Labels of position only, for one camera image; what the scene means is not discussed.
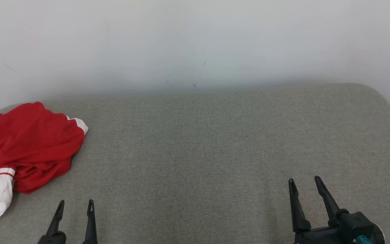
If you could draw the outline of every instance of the red stripe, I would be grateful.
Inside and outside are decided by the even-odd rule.
[[[9,176],[14,178],[14,176],[12,174],[10,174],[10,173],[0,173],[0,175],[9,175]]]

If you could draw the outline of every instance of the fabric texture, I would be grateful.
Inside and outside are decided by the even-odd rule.
[[[320,176],[339,207],[390,243],[390,106],[357,84],[44,102],[90,132],[71,170],[14,193],[0,243],[36,243],[60,200],[82,243],[94,200],[101,244],[293,243],[288,179],[306,218],[327,226]],[[12,107],[2,110],[7,112]]]
[[[82,120],[54,114],[40,102],[0,114],[0,216],[13,187],[29,194],[66,173],[87,130]]]

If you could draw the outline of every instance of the white stripe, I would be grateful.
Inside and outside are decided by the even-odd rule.
[[[9,173],[14,176],[15,170],[12,168],[0,168],[0,174],[1,173]]]
[[[66,116],[68,120],[74,120],[76,121],[76,125],[81,128],[83,131],[84,131],[84,136],[87,134],[88,132],[88,126],[81,120],[81,119],[78,119],[78,118],[72,118],[70,119],[68,116]]]

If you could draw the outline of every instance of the robotic arm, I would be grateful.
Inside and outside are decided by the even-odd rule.
[[[328,227],[311,229],[299,202],[299,192],[293,179],[288,181],[291,219],[295,244],[384,244],[380,228],[362,212],[349,213],[340,209],[319,176],[315,177],[317,189],[328,212]]]
[[[59,221],[61,221],[62,219],[63,210],[64,200],[60,201],[57,211],[54,214],[54,218],[49,225],[48,232],[46,232],[46,235],[40,238],[38,244],[65,244],[66,236],[64,232],[58,230]],[[94,202],[91,199],[88,202],[87,216],[87,231],[85,232],[85,241],[82,244],[98,244],[96,231],[96,215],[94,214]]]

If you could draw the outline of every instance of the gray fabric surface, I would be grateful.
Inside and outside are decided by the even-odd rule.
[[[15,193],[0,218],[0,243],[36,243],[61,199],[60,230],[67,243],[82,243],[92,198],[100,244],[291,244],[289,178],[312,226],[327,225],[315,175],[390,243],[390,106],[371,88],[44,104],[90,130],[67,174],[30,195]]]

